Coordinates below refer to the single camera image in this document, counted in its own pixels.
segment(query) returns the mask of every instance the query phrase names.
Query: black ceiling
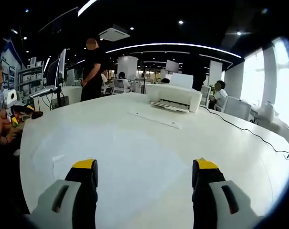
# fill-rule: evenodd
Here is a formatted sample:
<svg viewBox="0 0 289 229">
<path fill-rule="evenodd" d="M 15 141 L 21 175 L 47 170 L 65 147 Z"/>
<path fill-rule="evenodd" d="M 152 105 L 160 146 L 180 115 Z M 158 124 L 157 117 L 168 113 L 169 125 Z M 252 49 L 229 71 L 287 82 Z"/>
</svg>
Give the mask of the black ceiling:
<svg viewBox="0 0 289 229">
<path fill-rule="evenodd" d="M 178 42 L 218 48 L 245 57 L 271 39 L 287 35 L 289 31 L 288 15 L 282 15 L 288 9 L 263 2 L 258 4 L 257 1 L 97 0 L 77 17 L 79 8 L 86 2 L 46 0 L 18 6 L 14 12 L 18 20 L 12 24 L 18 34 L 13 35 L 12 40 L 23 63 L 27 65 L 28 59 L 34 56 L 38 60 L 55 57 L 63 48 L 70 49 L 67 51 L 67 63 L 77 63 L 83 60 L 86 37 L 100 33 L 113 24 L 126 29 L 130 37 L 116 42 L 103 40 L 101 46 L 106 51 L 137 44 Z M 242 32 L 242 35 L 238 36 L 237 31 Z M 243 58 L 214 50 L 175 45 L 125 49 L 110 53 L 110 57 L 116 62 L 123 54 L 136 56 L 140 61 L 165 62 L 175 59 L 176 62 L 184 63 L 199 54 L 227 60 L 233 65 L 243 61 Z M 203 67 L 209 66 L 209 58 L 201 56 L 198 60 L 201 60 L 199 62 Z M 224 69 L 230 65 L 223 63 Z M 151 68 L 156 65 L 164 66 L 162 63 L 147 64 Z"/>
</svg>

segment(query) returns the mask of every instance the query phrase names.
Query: black shirt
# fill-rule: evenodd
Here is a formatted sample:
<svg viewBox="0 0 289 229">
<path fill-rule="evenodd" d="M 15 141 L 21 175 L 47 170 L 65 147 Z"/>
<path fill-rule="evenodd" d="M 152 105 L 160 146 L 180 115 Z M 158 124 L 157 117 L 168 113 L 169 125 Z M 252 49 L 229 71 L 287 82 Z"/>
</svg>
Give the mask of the black shirt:
<svg viewBox="0 0 289 229">
<path fill-rule="evenodd" d="M 96 48 L 94 50 L 86 50 L 85 61 L 83 64 L 83 79 L 87 78 L 92 69 L 94 68 L 96 63 L 101 64 L 100 70 L 97 74 L 90 80 L 90 83 L 101 82 L 102 84 L 102 77 L 101 73 L 106 69 L 106 54 L 101 48 Z"/>
</svg>

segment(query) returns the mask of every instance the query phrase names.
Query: white printer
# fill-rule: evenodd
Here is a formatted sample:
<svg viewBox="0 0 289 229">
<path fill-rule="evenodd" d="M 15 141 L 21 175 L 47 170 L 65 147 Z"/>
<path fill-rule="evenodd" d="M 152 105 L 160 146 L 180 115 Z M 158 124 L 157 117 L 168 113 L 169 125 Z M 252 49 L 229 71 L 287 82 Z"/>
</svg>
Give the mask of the white printer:
<svg viewBox="0 0 289 229">
<path fill-rule="evenodd" d="M 170 84 L 147 84 L 145 89 L 152 105 L 172 111 L 196 112 L 202 99 L 199 91 Z"/>
</svg>

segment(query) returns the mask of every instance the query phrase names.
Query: white table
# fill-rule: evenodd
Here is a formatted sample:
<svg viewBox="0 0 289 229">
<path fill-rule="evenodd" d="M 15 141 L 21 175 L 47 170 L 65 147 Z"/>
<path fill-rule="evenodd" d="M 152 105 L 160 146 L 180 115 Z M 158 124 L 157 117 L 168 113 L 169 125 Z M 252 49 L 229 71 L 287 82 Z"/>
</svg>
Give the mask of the white table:
<svg viewBox="0 0 289 229">
<path fill-rule="evenodd" d="M 289 151 L 289 144 L 277 134 L 218 114 L 262 136 L 277 150 Z M 53 163 L 59 155 L 64 160 Z M 194 159 L 204 157 L 217 164 L 262 216 L 276 203 L 289 178 L 284 155 L 204 108 L 197 113 L 171 112 L 151 106 L 144 94 L 127 93 L 28 120 L 20 171 L 32 212 L 41 193 L 57 178 L 64 179 L 75 160 L 91 156 L 99 170 L 97 228 L 176 229 L 193 227 Z"/>
</svg>

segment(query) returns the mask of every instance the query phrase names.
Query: shelf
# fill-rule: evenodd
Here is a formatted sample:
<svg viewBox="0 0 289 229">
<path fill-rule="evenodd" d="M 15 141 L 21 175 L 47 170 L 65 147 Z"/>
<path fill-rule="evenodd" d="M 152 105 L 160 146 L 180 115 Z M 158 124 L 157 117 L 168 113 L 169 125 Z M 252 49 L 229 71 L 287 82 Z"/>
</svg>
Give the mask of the shelf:
<svg viewBox="0 0 289 229">
<path fill-rule="evenodd" d="M 21 74 L 21 73 L 23 73 L 22 75 L 32 74 L 33 72 L 38 71 L 38 70 L 42 72 L 43 66 L 36 66 L 33 68 L 27 68 L 27 69 L 19 71 L 18 74 Z"/>
<path fill-rule="evenodd" d="M 26 85 L 26 84 L 29 84 L 29 83 L 33 83 L 33 82 L 36 82 L 36 81 L 40 81 L 42 79 L 36 79 L 36 80 L 29 80 L 29 81 L 25 81 L 19 85 L 17 85 L 17 87 L 20 87 L 20 86 L 23 86 L 23 85 Z"/>
</svg>

